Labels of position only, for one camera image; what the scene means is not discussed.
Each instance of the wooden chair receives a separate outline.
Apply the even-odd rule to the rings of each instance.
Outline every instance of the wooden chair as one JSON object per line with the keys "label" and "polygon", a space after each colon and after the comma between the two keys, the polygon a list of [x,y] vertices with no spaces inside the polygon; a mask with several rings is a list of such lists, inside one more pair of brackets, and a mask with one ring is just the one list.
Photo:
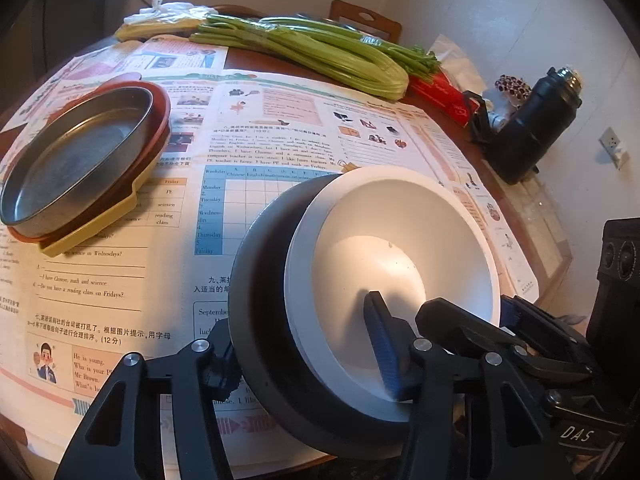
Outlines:
{"label": "wooden chair", "polygon": [[216,9],[220,14],[225,16],[234,16],[236,18],[266,18],[268,14],[260,12],[260,10],[254,10],[249,7],[243,7],[240,5],[214,5],[211,6]]}
{"label": "wooden chair", "polygon": [[334,22],[351,25],[362,32],[377,36],[383,40],[397,43],[402,32],[402,25],[394,22],[373,10],[348,4],[342,0],[331,2],[329,19]]}

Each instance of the white plastic bag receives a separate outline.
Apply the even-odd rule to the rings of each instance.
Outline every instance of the white plastic bag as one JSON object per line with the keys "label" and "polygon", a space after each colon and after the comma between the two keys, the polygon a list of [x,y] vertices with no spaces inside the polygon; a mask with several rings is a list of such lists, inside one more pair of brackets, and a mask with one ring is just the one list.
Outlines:
{"label": "white plastic bag", "polygon": [[138,14],[124,18],[115,32],[117,40],[146,40],[157,34],[194,32],[198,25],[206,22],[208,14],[218,13],[211,7],[186,2],[164,4],[162,0],[151,0],[151,4],[151,8],[140,9]]}
{"label": "white plastic bag", "polygon": [[440,68],[460,91],[471,90],[482,95],[488,87],[468,56],[446,36],[440,34],[429,50],[441,63]]}

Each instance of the table grid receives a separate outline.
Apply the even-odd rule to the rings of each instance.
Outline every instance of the table grid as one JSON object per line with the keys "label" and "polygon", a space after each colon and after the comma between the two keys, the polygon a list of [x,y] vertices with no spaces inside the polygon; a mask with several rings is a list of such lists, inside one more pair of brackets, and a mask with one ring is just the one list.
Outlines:
{"label": "table grid", "polygon": [[328,174],[281,166],[205,166],[194,254],[235,255],[269,202],[300,182]]}

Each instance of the electrical outlet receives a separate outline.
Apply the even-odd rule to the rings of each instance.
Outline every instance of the electrical outlet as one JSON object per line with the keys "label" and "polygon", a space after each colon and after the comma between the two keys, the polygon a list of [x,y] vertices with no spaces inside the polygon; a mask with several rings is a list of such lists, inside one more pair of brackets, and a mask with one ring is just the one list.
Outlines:
{"label": "electrical outlet", "polygon": [[629,160],[629,152],[626,150],[626,144],[621,141],[611,127],[607,128],[600,137],[600,143],[605,149],[616,168],[622,168],[623,164]]}
{"label": "electrical outlet", "polygon": [[609,127],[604,130],[604,133],[600,137],[600,143],[603,145],[604,149],[607,150],[607,153],[611,155],[611,152],[620,144],[620,139],[613,129]]}

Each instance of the cartoon man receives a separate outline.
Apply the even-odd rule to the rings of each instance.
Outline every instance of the cartoon man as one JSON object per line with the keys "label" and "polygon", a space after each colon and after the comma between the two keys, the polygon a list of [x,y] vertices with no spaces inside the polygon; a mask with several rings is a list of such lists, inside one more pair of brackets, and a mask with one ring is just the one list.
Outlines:
{"label": "cartoon man", "polygon": [[53,364],[53,357],[51,357],[51,346],[48,343],[42,343],[40,347],[40,353],[33,353],[33,362],[38,369],[38,377],[44,379],[45,381],[49,381],[50,383],[56,384],[56,375],[53,373],[53,368],[55,364]]}

